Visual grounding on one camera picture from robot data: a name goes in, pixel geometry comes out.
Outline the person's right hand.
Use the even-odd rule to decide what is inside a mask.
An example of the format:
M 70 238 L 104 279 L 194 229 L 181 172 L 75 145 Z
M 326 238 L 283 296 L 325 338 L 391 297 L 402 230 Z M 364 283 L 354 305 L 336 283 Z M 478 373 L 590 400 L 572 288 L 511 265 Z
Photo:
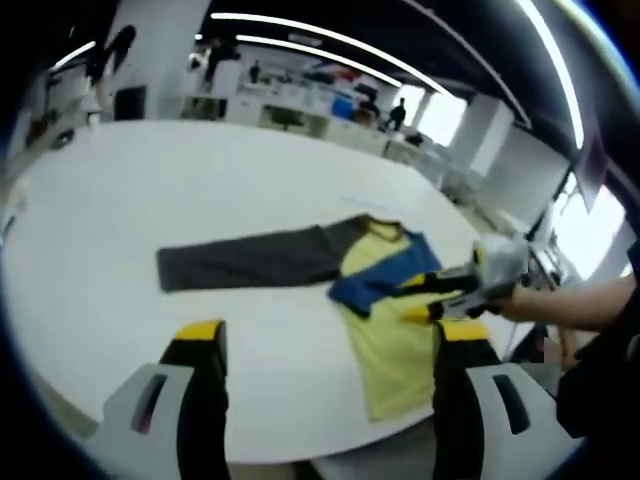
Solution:
M 514 322 L 541 320 L 547 314 L 549 292 L 517 286 L 510 297 L 495 301 L 500 314 Z

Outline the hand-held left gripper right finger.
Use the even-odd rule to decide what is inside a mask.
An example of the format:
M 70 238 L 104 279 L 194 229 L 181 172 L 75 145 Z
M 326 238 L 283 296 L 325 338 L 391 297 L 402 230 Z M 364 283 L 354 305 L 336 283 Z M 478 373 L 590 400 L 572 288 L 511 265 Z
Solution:
M 556 401 L 527 371 L 500 361 L 481 323 L 434 328 L 436 479 L 546 479 L 580 446 Z

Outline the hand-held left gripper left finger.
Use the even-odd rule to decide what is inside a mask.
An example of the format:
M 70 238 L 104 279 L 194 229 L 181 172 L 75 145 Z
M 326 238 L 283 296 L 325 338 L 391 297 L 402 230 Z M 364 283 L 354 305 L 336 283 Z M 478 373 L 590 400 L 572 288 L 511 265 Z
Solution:
M 222 320 L 181 328 L 105 402 L 102 459 L 119 479 L 227 479 Z

